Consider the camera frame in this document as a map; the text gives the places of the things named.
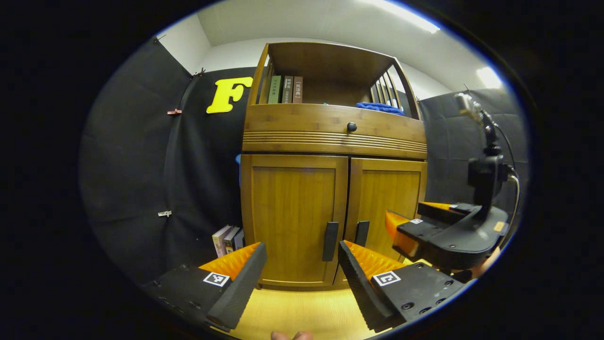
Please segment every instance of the wooden cabinet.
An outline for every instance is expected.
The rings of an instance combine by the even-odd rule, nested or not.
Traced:
[[[329,286],[337,267],[348,191],[348,158],[242,155],[242,211],[246,243],[266,243],[260,283]],[[328,222],[334,242],[325,244]],[[330,261],[323,261],[329,250]]]
[[[355,107],[372,101],[401,109],[391,69],[411,112]],[[268,104],[273,75],[303,77],[303,102]],[[337,242],[354,242],[364,220],[370,222],[365,246],[404,260],[391,248],[385,211],[413,217],[423,200],[427,148],[420,118],[394,57],[336,44],[266,44],[249,92],[241,157],[246,243],[265,242],[268,256],[260,284],[345,284]]]

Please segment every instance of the white wall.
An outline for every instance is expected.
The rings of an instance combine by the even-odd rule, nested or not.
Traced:
[[[157,34],[159,42],[191,74],[201,71],[201,60],[210,50],[197,13],[187,16]]]
[[[266,38],[245,40],[212,47],[209,51],[207,51],[198,68],[201,70],[201,67],[203,67],[207,72],[209,72],[225,70],[228,68],[256,67],[266,43],[286,41],[327,42],[348,45],[335,41],[310,38]],[[427,76],[425,73],[422,73],[415,68],[404,64],[401,62],[401,60],[399,60],[399,62],[407,76],[407,79],[409,80],[409,83],[411,83],[413,92],[420,100],[453,92],[453,90],[450,90],[443,84]],[[396,76],[394,76],[394,83],[397,90],[402,92],[405,91],[402,83]]]

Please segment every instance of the cable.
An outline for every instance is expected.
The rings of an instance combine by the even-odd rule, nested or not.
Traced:
[[[512,220],[510,221],[510,227],[512,227],[512,223],[514,222],[514,218],[516,217],[516,209],[518,208],[518,200],[520,198],[520,181],[518,177],[514,175],[510,175],[510,177],[516,183],[516,203],[514,204],[514,212],[512,213]]]
[[[510,151],[510,156],[512,158],[512,167],[514,168],[514,174],[516,176],[518,176],[518,174],[516,173],[516,162],[514,162],[514,153],[512,152],[512,147],[510,146],[510,141],[507,139],[506,134],[503,133],[503,130],[499,127],[499,125],[493,124],[493,126],[498,128],[499,132],[501,132],[501,135],[503,136],[503,138],[505,138],[506,144],[507,144],[507,149]]]

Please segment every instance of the cabinet door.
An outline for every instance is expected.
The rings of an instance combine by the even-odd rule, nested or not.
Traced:
[[[241,200],[246,244],[266,244],[259,283],[328,286],[343,237],[348,158],[311,155],[242,155]],[[328,222],[337,222],[325,244]],[[330,261],[323,261],[324,250]]]
[[[426,170],[425,162],[351,159],[345,239],[354,242],[357,222],[369,221],[365,246],[403,261],[392,249],[392,240],[385,228],[385,213],[391,209],[406,217],[419,217],[417,202],[425,196]]]

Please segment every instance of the black handle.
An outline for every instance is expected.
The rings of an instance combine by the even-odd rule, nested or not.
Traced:
[[[360,221],[356,224],[355,243],[361,247],[367,243],[367,234],[369,234],[369,221]]]
[[[348,128],[348,131],[350,131],[350,132],[356,131],[356,124],[353,122],[348,123],[348,125],[346,127]]]
[[[338,222],[327,222],[323,243],[323,261],[333,260],[333,252],[336,250],[336,239],[338,238],[338,225]]]

